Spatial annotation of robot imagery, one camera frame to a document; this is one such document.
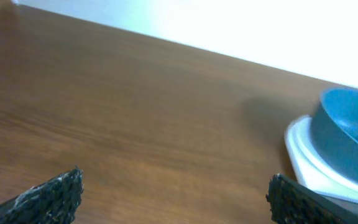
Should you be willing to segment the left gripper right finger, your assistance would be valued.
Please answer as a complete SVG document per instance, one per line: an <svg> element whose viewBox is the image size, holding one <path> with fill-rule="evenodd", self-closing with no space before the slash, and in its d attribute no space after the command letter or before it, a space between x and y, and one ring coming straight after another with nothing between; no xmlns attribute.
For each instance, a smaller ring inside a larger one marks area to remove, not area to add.
<svg viewBox="0 0 358 224"><path fill-rule="evenodd" d="M358 215L313 192L283 174L269 182L267 202L278 224L358 224Z"/></svg>

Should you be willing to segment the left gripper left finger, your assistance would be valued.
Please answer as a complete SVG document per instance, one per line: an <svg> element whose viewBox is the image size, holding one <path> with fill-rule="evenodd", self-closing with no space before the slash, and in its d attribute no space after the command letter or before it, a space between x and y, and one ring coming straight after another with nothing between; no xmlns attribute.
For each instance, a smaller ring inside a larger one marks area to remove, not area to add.
<svg viewBox="0 0 358 224"><path fill-rule="evenodd" d="M0 204L0 224L71 224L84 191L79 168L26 190Z"/></svg>

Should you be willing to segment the blue plastic bowl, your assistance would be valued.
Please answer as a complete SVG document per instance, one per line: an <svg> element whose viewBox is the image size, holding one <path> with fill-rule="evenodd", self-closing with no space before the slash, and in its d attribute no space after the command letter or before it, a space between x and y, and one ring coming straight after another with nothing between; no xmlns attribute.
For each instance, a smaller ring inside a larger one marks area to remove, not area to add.
<svg viewBox="0 0 358 224"><path fill-rule="evenodd" d="M311 141L328 166L358 183L358 90L328 89L310 124Z"/></svg>

